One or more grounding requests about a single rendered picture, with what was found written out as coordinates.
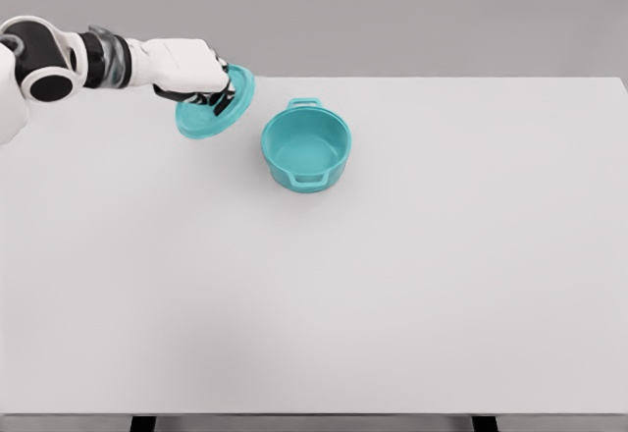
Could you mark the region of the teal pot lid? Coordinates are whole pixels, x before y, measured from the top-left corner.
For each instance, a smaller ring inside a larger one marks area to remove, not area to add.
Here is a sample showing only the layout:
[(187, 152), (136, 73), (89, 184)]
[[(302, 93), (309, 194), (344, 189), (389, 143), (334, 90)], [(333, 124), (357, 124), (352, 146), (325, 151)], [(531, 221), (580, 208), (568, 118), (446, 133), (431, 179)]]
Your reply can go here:
[(175, 122), (179, 132), (188, 138), (204, 139), (217, 135), (233, 125), (247, 110), (255, 91), (255, 78), (246, 68), (230, 64), (228, 74), (235, 88), (235, 97), (225, 110), (215, 114), (208, 104), (178, 103)]

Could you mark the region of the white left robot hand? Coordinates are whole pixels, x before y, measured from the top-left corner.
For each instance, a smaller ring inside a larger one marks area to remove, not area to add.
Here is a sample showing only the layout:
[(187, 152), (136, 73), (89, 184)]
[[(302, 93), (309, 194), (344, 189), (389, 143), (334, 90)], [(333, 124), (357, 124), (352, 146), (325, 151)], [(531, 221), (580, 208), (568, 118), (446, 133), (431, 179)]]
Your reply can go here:
[(232, 104), (230, 65), (203, 39), (161, 38), (137, 49), (135, 77), (155, 94), (180, 103), (208, 105), (216, 116)]

